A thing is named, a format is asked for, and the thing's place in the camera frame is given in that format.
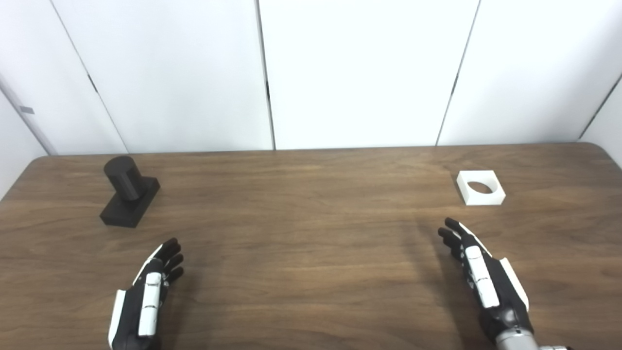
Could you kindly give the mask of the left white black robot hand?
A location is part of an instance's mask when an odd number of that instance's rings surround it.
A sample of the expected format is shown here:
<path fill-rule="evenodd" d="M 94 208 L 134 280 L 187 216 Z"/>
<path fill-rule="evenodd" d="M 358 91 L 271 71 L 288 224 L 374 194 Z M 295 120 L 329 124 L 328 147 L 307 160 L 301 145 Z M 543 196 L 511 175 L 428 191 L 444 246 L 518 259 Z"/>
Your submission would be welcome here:
<path fill-rule="evenodd" d="M 181 245 L 171 238 L 146 259 L 127 290 L 117 290 L 107 333 L 112 350 L 160 350 L 160 308 L 169 288 L 184 274 Z"/>

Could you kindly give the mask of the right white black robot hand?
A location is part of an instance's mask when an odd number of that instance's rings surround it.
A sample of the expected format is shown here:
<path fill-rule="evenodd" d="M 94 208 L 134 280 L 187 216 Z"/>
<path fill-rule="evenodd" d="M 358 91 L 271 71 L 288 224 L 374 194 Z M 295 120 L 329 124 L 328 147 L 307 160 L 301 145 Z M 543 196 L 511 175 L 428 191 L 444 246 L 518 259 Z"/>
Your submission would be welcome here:
<path fill-rule="evenodd" d="M 462 222 L 447 217 L 438 229 L 479 306 L 479 324 L 491 342 L 504 332 L 534 333 L 529 299 L 507 258 L 496 259 Z"/>

